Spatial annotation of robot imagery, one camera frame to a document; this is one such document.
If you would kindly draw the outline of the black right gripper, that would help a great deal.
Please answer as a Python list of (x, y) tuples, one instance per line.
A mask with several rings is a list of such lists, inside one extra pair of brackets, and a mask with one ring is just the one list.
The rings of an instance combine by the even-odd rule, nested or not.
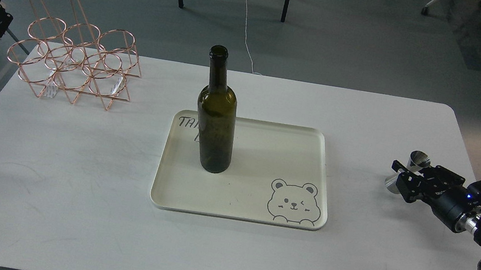
[(462, 186), (464, 177), (440, 165), (412, 171), (398, 160), (393, 161), (391, 169), (397, 172), (395, 186), (405, 202), (421, 200), (451, 231), (466, 231), (465, 223), (475, 215), (479, 196)]

